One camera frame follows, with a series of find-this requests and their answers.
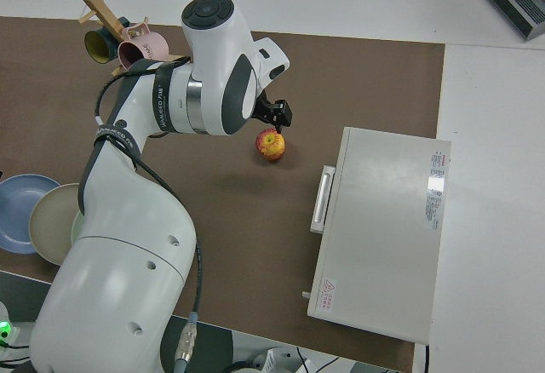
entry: circular button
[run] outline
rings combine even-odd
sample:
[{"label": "circular button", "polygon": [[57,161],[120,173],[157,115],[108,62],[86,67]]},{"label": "circular button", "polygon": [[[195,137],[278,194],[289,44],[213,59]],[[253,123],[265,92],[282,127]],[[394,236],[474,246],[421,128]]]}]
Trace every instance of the circular button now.
[{"label": "circular button", "polygon": [[233,12],[231,0],[193,0],[184,8],[181,21],[190,28],[208,30],[229,20]]},{"label": "circular button", "polygon": [[195,6],[195,14],[199,17],[210,17],[218,12],[220,5],[212,0],[205,0]]}]

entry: plate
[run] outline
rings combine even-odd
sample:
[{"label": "plate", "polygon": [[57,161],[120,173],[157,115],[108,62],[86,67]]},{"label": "plate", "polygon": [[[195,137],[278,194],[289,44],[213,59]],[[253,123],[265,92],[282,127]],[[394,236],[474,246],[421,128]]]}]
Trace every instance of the plate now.
[{"label": "plate", "polygon": [[28,221],[36,203],[59,186],[44,175],[15,175],[0,183],[0,248],[32,254]]},{"label": "plate", "polygon": [[46,261],[60,265],[72,246],[71,234],[77,206],[77,183],[48,192],[36,204],[28,224],[32,245]]}]

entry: cable connector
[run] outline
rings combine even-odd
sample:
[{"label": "cable connector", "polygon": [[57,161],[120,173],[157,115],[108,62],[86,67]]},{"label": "cable connector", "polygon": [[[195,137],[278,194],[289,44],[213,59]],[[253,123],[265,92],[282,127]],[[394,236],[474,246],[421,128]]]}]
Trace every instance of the cable connector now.
[{"label": "cable connector", "polygon": [[[185,370],[185,367],[189,363],[193,354],[193,347],[195,346],[195,338],[197,337],[197,321],[198,315],[196,312],[189,313],[184,329],[181,330],[180,341],[178,342],[178,348],[175,353],[176,365],[183,366],[183,370],[175,369],[175,373],[179,373]],[[186,363],[179,363],[179,360],[184,360]]]}]

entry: pink mug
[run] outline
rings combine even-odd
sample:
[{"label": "pink mug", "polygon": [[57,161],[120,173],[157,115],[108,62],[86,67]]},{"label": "pink mug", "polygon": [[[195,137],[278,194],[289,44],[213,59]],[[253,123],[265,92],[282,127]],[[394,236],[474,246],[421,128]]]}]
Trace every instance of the pink mug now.
[{"label": "pink mug", "polygon": [[[131,37],[129,31],[137,31],[137,35]],[[121,32],[123,42],[119,44],[118,57],[123,68],[128,70],[136,61],[167,60],[169,45],[162,35],[150,32],[145,22],[128,26]]]}]

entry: dark green mug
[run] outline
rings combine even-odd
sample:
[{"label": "dark green mug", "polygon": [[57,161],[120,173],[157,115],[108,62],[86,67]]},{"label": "dark green mug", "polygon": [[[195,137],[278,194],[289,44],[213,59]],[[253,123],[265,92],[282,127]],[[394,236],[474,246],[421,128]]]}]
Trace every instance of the dark green mug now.
[{"label": "dark green mug", "polygon": [[[119,22],[125,28],[130,25],[125,17],[119,18]],[[100,64],[106,64],[118,57],[119,42],[104,26],[87,32],[84,42],[89,56]]]}]

